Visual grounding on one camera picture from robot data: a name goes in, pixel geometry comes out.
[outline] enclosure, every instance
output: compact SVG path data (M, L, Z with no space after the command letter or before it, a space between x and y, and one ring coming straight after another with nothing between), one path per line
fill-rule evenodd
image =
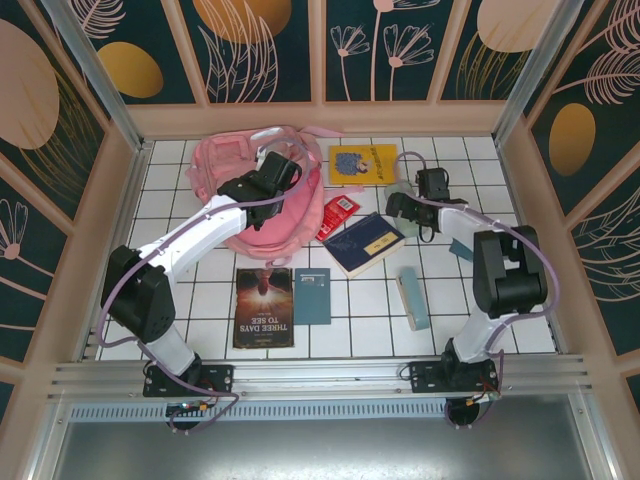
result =
M638 478L638 31L637 0L4 0L3 478ZM165 426L175 399L143 397L138 347L98 345L110 253L202 208L199 142L278 125L328 130L327 191L331 146L394 145L444 168L452 198L536 229L559 303L500 338L504 398L477 428L449 430L447 395L398 374L476 304L443 234L352 279L304 245L287 268L330 269L331 323L296 325L292 348L233 348L236 269L264 261L221 244L177 278L177 330L241 395L197 448ZM399 167L415 188L423 163ZM346 227L385 214L384 186L349 195Z

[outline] teal book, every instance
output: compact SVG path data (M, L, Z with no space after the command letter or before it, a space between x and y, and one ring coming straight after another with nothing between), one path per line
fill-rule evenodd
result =
M293 290L295 325L329 325L331 323L331 270L296 268Z
M404 243L402 233L379 213L372 213L331 237L324 246L347 278L353 278L391 255Z

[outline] book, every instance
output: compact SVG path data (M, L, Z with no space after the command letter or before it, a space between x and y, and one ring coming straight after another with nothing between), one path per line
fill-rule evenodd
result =
M324 242L347 218L360 210L360 205L346 195L334 198L324 206L324 217L316 240Z
M329 147L332 185L388 185L396 181L395 145L333 145Z
M331 324L331 270L296 268L293 318L296 325Z
M347 278L354 278L405 243L402 233L372 213L324 242Z
M293 288L289 268L239 268L233 348L293 346Z

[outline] red snack bag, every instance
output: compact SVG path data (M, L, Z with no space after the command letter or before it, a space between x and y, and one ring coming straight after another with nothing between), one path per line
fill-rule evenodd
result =
M360 210L360 205L346 195L334 198L324 206L324 218L316 240L324 242L347 218Z

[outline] purple cable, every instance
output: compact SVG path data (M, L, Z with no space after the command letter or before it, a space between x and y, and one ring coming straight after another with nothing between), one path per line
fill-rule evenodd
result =
M296 145L297 147L299 147L302 150L302 152L305 155L305 166L303 168L302 177L296 182L296 184L293 186L293 188L291 188L290 190L285 191L282 195L279 195L279 196L277 196L275 198L271 198L269 200L259 200L259 201L255 201L255 202L230 203L230 204L227 204L227 205L222 205L220 207L214 208L213 210L211 210L209 212L206 212L206 213L203 213L199 217L194 218L191 222L189 222L188 224L186 224L185 226L180 228L173 235L171 235L169 238L167 238L164 242L162 242L160 245L158 245L158 247L153 252L151 252L149 255L147 255L146 257L141 259L138 263L136 263L131 268L131 270L129 270L127 273L125 273L122 276L122 278L118 281L118 283L116 283L115 287L113 288L113 290L111 291L111 293L107 297L107 300L105 301L104 306L102 307L102 311L100 312L100 318L98 319L98 325L97 325L97 328L96 328L96 336L98 337L98 344L101 347L103 347L103 348L111 348L111 347L115 347L115 346L118 346L118 345L122 345L122 344L127 343L127 342L137 341L138 347L151 359L151 361L154 362L160 368L160 370L162 370L171 380L173 380L178 385L181 385L184 388L188 388L188 389L190 389L190 390L192 390L192 391L194 391L196 393L202 393L202 394L207 395L207 396L231 397L231 398L234 399L229 405L227 405L225 408L223 408L215 417L213 417L212 419L208 420L207 422L199 424L197 427L194 427L193 429L191 429L191 431L201 430L202 428L204 428L204 427L210 425L211 423L215 422L219 417L224 415L224 413L227 410L229 410L231 407L233 407L238 402L240 397L238 397L238 395L235 394L235 393L212 392L211 390L206 390L204 388L199 388L199 387L190 385L190 384L180 380L177 376L175 376L173 373L171 373L161 362L159 362L158 359L149 351L149 349L142 342L138 341L138 338L136 336L134 336L134 335L122 338L120 340L116 340L115 342L107 342L104 339L104 325L106 323L107 316L109 315L109 310L111 309L111 306L113 305L113 302L115 301L116 297L118 296L118 294L120 293L120 290L122 290L124 285L143 266L145 266L152 259L154 259L156 256L158 256L162 252L163 249L169 247L173 242L175 242L178 238L180 238L186 232L191 230L193 227L195 227L196 225L200 224L201 222L207 220L211 216L213 216L213 215L215 215L217 213L220 213L220 212L222 212L224 210L229 210L231 208L259 207L259 206L262 206L262 205L270 205L272 203L280 202L280 201L292 196L300 188L302 188L302 186L306 183L307 179L309 178L309 174L310 174L311 166L312 166L311 157L309 156L309 151L308 151L307 147L304 144L302 144L301 142L299 142L298 140L295 140L293 138L277 138L277 139L274 139L274 140L271 140L271 141L265 143L261 147L261 150L265 150L267 147L269 147L269 146L271 146L271 145L273 145L275 143L290 143L292 145Z
M397 167L398 161L402 157L404 157L406 155L414 155L415 157L419 158L421 161L425 162L425 158L422 155L420 155L419 153L417 153L417 152L404 152L404 153L401 153L400 155L398 155L398 157L396 158L396 167ZM409 197L413 198L414 200L416 200L416 201L418 201L420 203L423 203L425 205L431 205L431 206L434 206L434 207L453 208L453 209L459 210L461 212L468 213L472 217L477 218L482 223L485 223L486 225L488 225L490 227L496 227L496 228L499 228L500 230L504 230L509 235L511 235L512 237L520 240L524 245L526 245L527 248L529 248L535 254L535 256L540 259L542 264L545 266L545 268L549 272L549 276L551 277L551 281L553 283L553 289L554 289L553 300L551 301L549 306L544 308L541 312L537 312L537 313L522 313L522 314L514 315L513 317L510 317L510 318L506 319L504 322L502 322L495 329L495 331L492 333L491 337L489 337L489 340L487 341L487 343L485 345L485 350L487 352L490 351L491 347L493 346L493 343L496 341L498 336L500 336L500 334L504 331L504 329L507 328L509 325L511 325L513 322L516 322L516 321L519 321L519 320L527 320L529 318L541 317L541 316L547 315L548 313L550 313L553 310L555 310L555 308L558 306L558 301L560 299L560 280L558 279L558 274L556 273L555 269L553 268L553 265L551 265L551 262L549 261L549 259L547 259L545 254L542 253L542 251L533 242L531 242L530 240L528 240L527 238L525 238L524 236L522 236L521 234L519 234L518 232L513 230L508 225L504 225L503 223L500 223L497 220L493 220L492 218L489 218L486 215L484 215L484 214L482 214L480 212L477 212L477 211L473 210L472 208L469 208L469 206L466 205L466 204L434 202L433 200L426 200L424 198L417 197L416 195L410 195L410 194L406 194L406 195L408 195Z

